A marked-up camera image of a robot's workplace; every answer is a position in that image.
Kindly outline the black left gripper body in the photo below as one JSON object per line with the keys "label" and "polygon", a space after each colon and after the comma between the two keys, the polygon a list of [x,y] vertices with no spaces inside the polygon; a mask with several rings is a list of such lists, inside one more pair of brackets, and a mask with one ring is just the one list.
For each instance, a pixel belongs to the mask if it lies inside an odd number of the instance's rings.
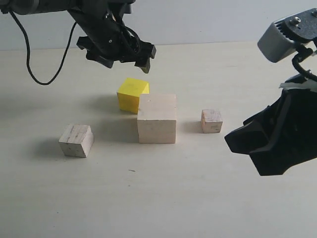
{"label": "black left gripper body", "polygon": [[85,37],[79,37],[77,46],[114,62],[154,59],[155,46],[142,41],[123,22],[123,16],[132,12],[133,3],[133,0],[71,0],[68,12],[86,33]]}

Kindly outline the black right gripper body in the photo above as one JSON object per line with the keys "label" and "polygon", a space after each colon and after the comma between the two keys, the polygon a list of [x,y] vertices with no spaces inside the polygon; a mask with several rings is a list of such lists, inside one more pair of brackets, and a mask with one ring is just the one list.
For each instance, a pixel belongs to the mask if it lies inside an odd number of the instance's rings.
{"label": "black right gripper body", "polygon": [[[303,83],[296,75],[285,82]],[[284,90],[269,109],[272,134],[265,148],[317,147],[317,93],[310,90]]]}

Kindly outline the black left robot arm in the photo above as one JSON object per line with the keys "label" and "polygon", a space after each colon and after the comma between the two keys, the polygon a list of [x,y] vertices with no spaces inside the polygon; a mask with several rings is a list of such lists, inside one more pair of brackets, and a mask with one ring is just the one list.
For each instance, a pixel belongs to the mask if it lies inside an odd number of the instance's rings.
{"label": "black left robot arm", "polygon": [[86,50],[86,58],[112,68],[114,62],[133,62],[144,73],[150,71],[150,60],[156,48],[123,22],[131,13],[132,0],[2,0],[3,13],[31,15],[67,11],[86,33],[77,47]]}

